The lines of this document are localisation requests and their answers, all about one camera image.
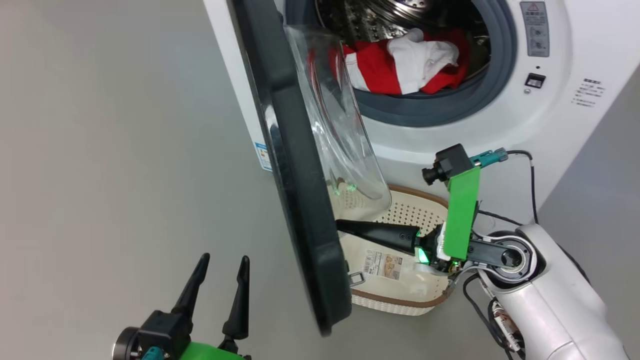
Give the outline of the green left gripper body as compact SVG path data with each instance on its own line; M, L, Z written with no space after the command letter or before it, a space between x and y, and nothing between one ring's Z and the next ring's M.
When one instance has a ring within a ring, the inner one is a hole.
M203 342L191 342L179 360L250 360L250 355L239 354L236 340L225 337L218 346Z

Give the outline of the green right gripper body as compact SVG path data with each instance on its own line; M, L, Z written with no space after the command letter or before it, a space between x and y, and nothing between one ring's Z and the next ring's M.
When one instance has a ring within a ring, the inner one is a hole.
M448 178L448 207L445 221L419 237L414 255L423 271L452 274L461 271L473 234L480 189L480 167L472 167Z

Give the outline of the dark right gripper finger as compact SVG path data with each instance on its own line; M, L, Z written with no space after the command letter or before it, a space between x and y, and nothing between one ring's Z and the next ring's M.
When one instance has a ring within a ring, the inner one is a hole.
M421 231L411 225L349 219L336 219L335 224L338 231L407 255L415 253Z

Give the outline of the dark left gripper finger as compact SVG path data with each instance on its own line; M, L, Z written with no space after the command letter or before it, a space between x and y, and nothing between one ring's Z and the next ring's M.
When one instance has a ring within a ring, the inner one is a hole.
M226 340L244 340L249 337L250 319L250 258L242 257L237 273L237 291L231 312L222 326Z
M209 264L210 253L203 253L178 297L178 301L176 301L176 304L173 306L171 313L181 314L186 317L193 316L199 289L206 278Z

